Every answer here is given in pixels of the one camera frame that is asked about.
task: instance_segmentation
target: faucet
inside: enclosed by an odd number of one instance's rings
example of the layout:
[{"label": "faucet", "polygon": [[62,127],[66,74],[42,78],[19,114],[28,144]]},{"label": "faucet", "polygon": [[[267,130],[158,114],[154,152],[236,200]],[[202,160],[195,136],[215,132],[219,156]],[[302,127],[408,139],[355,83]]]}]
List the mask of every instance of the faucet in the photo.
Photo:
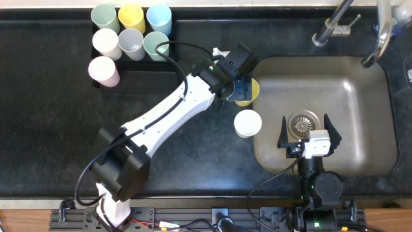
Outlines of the faucet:
[{"label": "faucet", "polygon": [[[353,3],[353,0],[344,0],[333,13],[331,18],[325,20],[324,26],[319,33],[315,33],[312,37],[312,41],[316,46],[324,46],[328,42],[328,38],[331,36],[348,36],[350,35],[350,28],[359,19],[360,15],[350,23],[348,26],[338,25],[339,20],[343,14],[349,9],[349,6]],[[392,11],[390,0],[377,0],[378,15],[379,15],[379,34],[375,48],[363,58],[360,62],[363,67],[369,68],[374,64],[385,52],[391,39],[392,32]]]}]

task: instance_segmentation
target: sink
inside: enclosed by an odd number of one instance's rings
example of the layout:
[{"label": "sink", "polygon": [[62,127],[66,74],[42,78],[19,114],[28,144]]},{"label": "sink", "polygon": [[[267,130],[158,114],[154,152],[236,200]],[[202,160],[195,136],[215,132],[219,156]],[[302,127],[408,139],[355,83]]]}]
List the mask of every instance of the sink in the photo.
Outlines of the sink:
[{"label": "sink", "polygon": [[361,57],[272,57],[261,61],[253,78],[260,93],[253,109],[262,118],[254,136],[257,161],[277,173],[293,160],[276,147],[282,117],[288,139],[323,130],[328,114],[341,145],[323,159],[324,168],[343,175],[385,175],[398,159],[388,80],[379,64],[361,66]]}]

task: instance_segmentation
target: black countertop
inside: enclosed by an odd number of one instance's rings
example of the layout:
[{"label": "black countertop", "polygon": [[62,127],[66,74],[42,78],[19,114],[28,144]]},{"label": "black countertop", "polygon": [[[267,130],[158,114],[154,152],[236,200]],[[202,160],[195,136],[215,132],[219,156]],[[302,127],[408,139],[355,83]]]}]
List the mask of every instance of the black countertop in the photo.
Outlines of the black countertop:
[{"label": "black countertop", "polygon": [[[73,197],[75,183],[96,155],[98,130],[122,125],[169,93],[110,93],[91,85],[90,10],[7,10],[0,14],[0,197]],[[375,46],[370,26],[376,10],[352,8],[342,23],[362,18],[349,37],[332,38],[318,48],[312,35],[332,9],[220,8],[173,10],[176,39],[231,50],[239,41],[259,59],[272,56],[363,56]],[[412,195],[412,90],[404,61],[410,63],[412,32],[388,46],[379,63],[388,73],[400,156],[384,176],[343,176],[347,197]],[[190,67],[198,53],[176,48]],[[256,161],[253,138],[236,135],[234,103],[211,107],[170,136],[153,156],[148,196],[245,196],[273,174]],[[89,175],[85,196],[97,195]],[[258,195],[298,197],[299,182],[282,176]]]}]

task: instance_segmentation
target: wooden surface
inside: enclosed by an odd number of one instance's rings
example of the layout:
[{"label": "wooden surface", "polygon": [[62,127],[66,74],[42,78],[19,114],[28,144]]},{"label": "wooden surface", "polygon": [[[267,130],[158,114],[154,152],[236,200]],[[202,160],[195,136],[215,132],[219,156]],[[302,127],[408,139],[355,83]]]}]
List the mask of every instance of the wooden surface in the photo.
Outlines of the wooden surface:
[{"label": "wooden surface", "polygon": [[[0,209],[5,232],[46,232],[49,209]],[[412,231],[412,209],[367,209],[369,226],[383,231]]]}]

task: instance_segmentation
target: white wall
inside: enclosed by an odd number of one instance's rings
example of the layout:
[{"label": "white wall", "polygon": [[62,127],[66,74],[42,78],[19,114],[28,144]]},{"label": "white wall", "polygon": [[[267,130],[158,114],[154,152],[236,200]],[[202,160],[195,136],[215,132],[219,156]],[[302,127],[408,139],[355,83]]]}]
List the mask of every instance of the white wall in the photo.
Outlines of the white wall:
[{"label": "white wall", "polygon": [[[99,3],[122,6],[139,3],[143,7],[158,3],[169,6],[337,6],[342,0],[0,0],[0,8],[91,8]],[[399,5],[403,0],[390,0]],[[355,0],[352,6],[376,5],[376,0]]]}]

